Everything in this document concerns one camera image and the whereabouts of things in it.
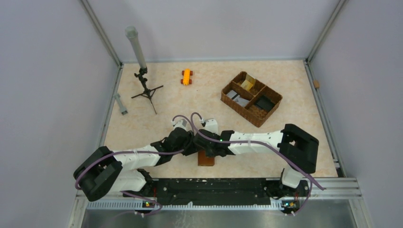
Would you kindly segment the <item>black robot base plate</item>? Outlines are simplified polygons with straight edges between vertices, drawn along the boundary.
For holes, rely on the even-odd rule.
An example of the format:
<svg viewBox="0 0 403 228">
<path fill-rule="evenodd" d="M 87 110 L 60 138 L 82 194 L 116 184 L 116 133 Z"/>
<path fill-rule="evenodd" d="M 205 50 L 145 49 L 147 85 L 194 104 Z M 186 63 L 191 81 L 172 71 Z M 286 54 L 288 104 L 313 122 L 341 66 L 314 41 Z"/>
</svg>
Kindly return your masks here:
<svg viewBox="0 0 403 228">
<path fill-rule="evenodd" d="M 308 182 L 300 181 L 296 188 L 266 178 L 161 178 L 148 181 L 140 191 L 126 190 L 124 197 L 137 195 L 155 198 L 163 206 L 249 206 L 269 205 L 284 197 L 305 197 Z"/>
</svg>

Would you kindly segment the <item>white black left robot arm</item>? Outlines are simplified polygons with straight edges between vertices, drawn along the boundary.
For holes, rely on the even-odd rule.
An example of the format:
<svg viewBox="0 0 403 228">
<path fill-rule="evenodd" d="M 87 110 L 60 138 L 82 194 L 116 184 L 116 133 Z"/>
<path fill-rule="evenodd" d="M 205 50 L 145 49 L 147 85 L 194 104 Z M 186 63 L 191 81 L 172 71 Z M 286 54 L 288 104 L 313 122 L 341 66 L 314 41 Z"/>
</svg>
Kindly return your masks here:
<svg viewBox="0 0 403 228">
<path fill-rule="evenodd" d="M 89 201 L 127 190 L 147 196 L 153 187 L 142 169 L 165 164 L 177 154 L 195 153 L 193 138 L 192 131 L 177 127 L 167 137 L 142 148 L 112 151 L 101 146 L 74 171 L 75 188 Z"/>
</svg>

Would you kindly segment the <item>brown leather card holder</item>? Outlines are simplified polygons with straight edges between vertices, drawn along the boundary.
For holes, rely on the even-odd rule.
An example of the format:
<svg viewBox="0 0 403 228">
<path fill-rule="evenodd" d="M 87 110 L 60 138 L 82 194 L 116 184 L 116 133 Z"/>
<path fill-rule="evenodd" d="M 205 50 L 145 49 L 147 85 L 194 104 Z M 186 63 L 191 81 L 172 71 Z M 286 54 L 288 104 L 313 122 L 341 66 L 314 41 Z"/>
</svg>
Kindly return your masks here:
<svg viewBox="0 0 403 228">
<path fill-rule="evenodd" d="M 214 157 L 207 157 L 205 150 L 198 151 L 198 166 L 211 167 L 215 165 Z"/>
</svg>

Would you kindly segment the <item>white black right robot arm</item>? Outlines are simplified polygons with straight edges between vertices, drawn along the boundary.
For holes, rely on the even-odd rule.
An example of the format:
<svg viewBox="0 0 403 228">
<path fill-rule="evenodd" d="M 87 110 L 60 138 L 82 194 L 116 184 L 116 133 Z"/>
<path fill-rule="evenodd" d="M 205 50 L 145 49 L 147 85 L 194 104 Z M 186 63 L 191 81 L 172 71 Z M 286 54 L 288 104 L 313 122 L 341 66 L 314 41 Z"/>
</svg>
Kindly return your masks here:
<svg viewBox="0 0 403 228">
<path fill-rule="evenodd" d="M 288 123 L 284 129 L 269 133 L 223 131 L 216 134 L 204 128 L 197 131 L 193 142 L 210 157 L 275 153 L 287 163 L 278 183 L 279 191 L 285 196 L 296 192 L 303 178 L 324 190 L 312 177 L 316 172 L 319 141 L 294 124 Z"/>
</svg>

